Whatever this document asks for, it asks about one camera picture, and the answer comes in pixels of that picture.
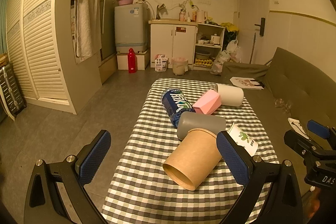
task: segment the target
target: blue gripper pad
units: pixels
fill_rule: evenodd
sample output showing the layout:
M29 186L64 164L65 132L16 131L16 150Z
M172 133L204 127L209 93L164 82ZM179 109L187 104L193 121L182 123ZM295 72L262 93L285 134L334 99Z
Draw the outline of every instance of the blue gripper pad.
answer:
M111 134L106 131L80 166L78 181L82 186L92 181L110 146Z
M309 131L313 132L323 139L327 139L330 137L329 128L319 124L318 122L315 122L314 120L310 120L307 123L307 128Z
M236 182L246 187L249 182L247 165L240 158L223 133L218 133L216 143L219 153L222 155Z

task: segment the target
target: gray tile floor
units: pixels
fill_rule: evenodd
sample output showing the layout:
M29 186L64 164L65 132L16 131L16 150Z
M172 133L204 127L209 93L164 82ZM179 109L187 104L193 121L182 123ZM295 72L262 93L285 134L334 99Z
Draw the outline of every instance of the gray tile floor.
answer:
M112 135L111 148L93 181L85 186L101 210L147 93L159 78L219 82L218 76L207 71L188 71L184 76L175 76L170 69L155 72L147 68L134 74L117 71L78 115L28 104L15 122L8 117L3 120L0 124L0 199L18 224L23 224L26 190L35 161L57 162L67 155L76 155L101 129L106 129Z

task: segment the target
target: shelf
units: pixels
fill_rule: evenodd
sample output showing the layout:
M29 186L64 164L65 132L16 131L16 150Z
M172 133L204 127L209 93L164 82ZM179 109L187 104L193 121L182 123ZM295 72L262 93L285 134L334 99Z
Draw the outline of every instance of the shelf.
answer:
M221 48L221 45L208 45L208 44L196 44L196 46L200 47L208 47L208 48Z
M217 27L217 28L222 28L225 29L225 27L218 26L218 25L212 25L212 24L206 24L206 23L197 23L198 25L205 25L205 26L211 26L211 27Z
M202 66L202 65L193 65L193 69L194 70L210 70L211 67L208 67L208 66Z

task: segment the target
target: red water bottle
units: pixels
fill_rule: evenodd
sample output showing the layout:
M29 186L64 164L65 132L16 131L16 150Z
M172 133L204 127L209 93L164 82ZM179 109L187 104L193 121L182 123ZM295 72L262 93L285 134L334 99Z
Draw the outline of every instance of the red water bottle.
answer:
M134 73L137 71L137 61L135 59L135 52L132 48L129 49L128 55L128 73Z

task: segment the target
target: pink box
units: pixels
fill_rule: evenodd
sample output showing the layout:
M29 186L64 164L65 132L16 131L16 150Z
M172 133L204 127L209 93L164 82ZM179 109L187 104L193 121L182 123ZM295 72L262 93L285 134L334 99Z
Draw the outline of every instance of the pink box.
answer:
M194 103L193 108L197 113L211 115L221 104L221 96L214 90L208 90Z

